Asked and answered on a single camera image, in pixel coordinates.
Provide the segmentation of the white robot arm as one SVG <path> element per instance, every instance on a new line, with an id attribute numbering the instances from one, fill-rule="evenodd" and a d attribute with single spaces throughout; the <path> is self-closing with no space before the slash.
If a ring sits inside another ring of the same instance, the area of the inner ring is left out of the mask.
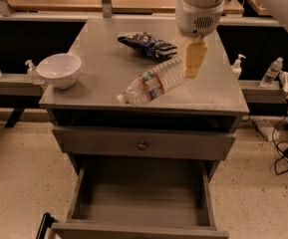
<path id="1" fill-rule="evenodd" d="M 258 1 L 279 22 L 277 28 L 220 26 L 224 0 L 177 0 L 176 23 L 187 37 L 204 37 L 218 31 L 229 58 L 238 52 L 248 56 L 241 78 L 259 80 L 277 57 L 284 59 L 288 71 L 288 0 Z"/>

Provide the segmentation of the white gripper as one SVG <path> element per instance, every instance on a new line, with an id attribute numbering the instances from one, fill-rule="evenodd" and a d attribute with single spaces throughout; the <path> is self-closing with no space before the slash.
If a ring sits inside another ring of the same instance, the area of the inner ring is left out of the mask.
<path id="1" fill-rule="evenodd" d="M 217 27 L 223 12 L 224 1 L 209 8 L 195 7 L 184 0 L 178 0 L 175 8 L 177 28 L 185 37 L 205 37 Z M 207 52 L 203 38 L 194 39 L 185 45 L 184 76 L 195 78 Z"/>

